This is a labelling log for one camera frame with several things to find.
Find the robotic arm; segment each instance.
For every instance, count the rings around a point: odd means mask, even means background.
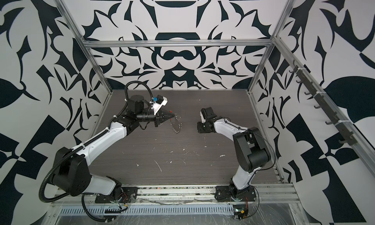
[[[237,160],[240,166],[229,182],[227,193],[221,190],[216,193],[218,201],[228,197],[243,199],[250,192],[250,183],[254,175],[267,162],[271,155],[258,128],[243,128],[230,121],[228,118],[217,116],[211,107],[201,110],[201,121],[198,122],[198,133],[216,132],[223,134],[234,142]]]
[[[132,83],[144,85],[151,96],[151,101],[146,101],[143,96],[128,97],[128,86]],[[152,96],[151,90],[143,82],[132,81],[125,86],[126,105],[121,112],[111,120],[108,127],[71,149],[61,148],[57,151],[54,167],[46,175],[39,190],[42,202],[52,202],[66,195],[101,194],[107,201],[116,201],[121,194],[121,183],[109,176],[102,177],[91,175],[88,166],[107,148],[118,140],[128,136],[138,126],[146,129],[147,124],[154,122],[155,127],[175,116],[171,111],[162,109],[167,99],[163,96]],[[147,122],[145,128],[140,122]],[[54,184],[66,193],[54,198],[46,198],[44,190],[47,183]]]

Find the transparent plastic object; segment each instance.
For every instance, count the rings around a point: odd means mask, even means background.
[[[174,130],[174,133],[178,134],[181,131],[182,123],[181,123],[181,117],[179,115],[174,115],[173,118],[170,119],[171,126]]]

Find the black and white wallpaper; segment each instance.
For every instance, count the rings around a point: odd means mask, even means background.
[[[56,151],[89,137],[107,91],[52,0],[0,0],[0,49],[1,224],[31,224]]]
[[[87,40],[270,38],[287,0],[64,0]]]
[[[297,0],[281,39],[374,145],[373,0]],[[374,224],[375,179],[280,52],[253,90],[287,181],[311,224]]]
[[[265,46],[93,48],[113,89],[248,88]],[[132,89],[144,89],[136,84]]]

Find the dark wood table surface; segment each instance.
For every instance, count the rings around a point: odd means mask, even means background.
[[[150,98],[146,90],[130,90],[132,95]],[[233,123],[257,126],[246,91],[153,90],[156,95],[167,97],[164,108],[181,116],[181,132],[175,134],[169,120],[157,128],[153,122],[146,130],[137,128],[96,158],[90,172],[133,185],[228,183],[238,168],[233,142],[217,133],[199,134],[196,124],[200,110],[211,106]],[[123,90],[113,91],[97,132],[119,113],[124,99]],[[274,169],[259,172],[253,183],[277,183]]]

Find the patterned backdrop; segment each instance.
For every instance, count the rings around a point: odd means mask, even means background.
[[[287,0],[64,0],[89,40],[270,38]]]
[[[92,51],[113,89],[123,89],[132,80],[144,81],[151,89],[225,89],[249,86],[265,46],[95,48]]]
[[[56,151],[89,137],[107,91],[52,0],[0,0],[0,49],[0,223],[31,224]]]
[[[374,145],[373,0],[297,0],[281,39]],[[375,179],[274,49],[253,90],[312,224],[375,223]]]

